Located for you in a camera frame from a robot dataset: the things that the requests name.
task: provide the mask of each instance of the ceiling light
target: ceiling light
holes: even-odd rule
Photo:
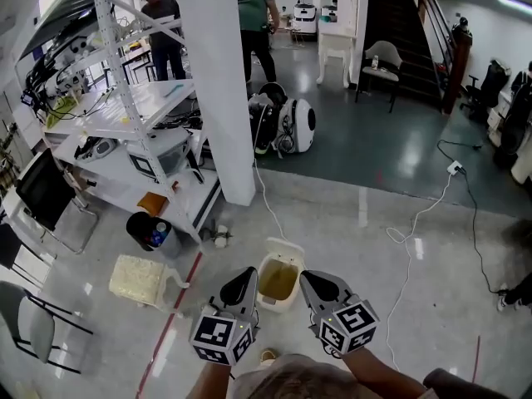
[[[517,0],[499,0],[502,4],[532,15],[532,7]]]

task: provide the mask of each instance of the man in cap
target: man in cap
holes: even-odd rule
[[[141,11],[154,19],[159,17],[168,17],[173,15],[174,19],[179,19],[180,6],[175,0],[146,0]],[[155,71],[157,72],[158,81],[168,80],[168,72],[166,70],[166,63],[170,60],[170,66],[176,80],[183,80],[186,78],[185,70],[181,62],[181,45],[172,37],[167,36],[163,32],[155,32],[150,34],[151,54],[153,55],[153,63]]]

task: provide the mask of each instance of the green t-shirt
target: green t-shirt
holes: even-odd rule
[[[273,0],[239,0],[240,29],[265,31],[268,25],[268,5]]]

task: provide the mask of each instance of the stair railing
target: stair railing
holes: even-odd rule
[[[450,114],[460,93],[473,40],[469,34],[462,30],[456,31],[456,35],[453,35],[437,0],[418,0],[417,11],[422,22],[424,22],[426,14],[429,16],[436,34],[443,56],[446,77],[442,109],[444,113]]]

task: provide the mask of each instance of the yellow liquid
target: yellow liquid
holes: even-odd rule
[[[259,291],[275,300],[286,300],[298,278],[298,269],[291,264],[270,260],[260,275]]]

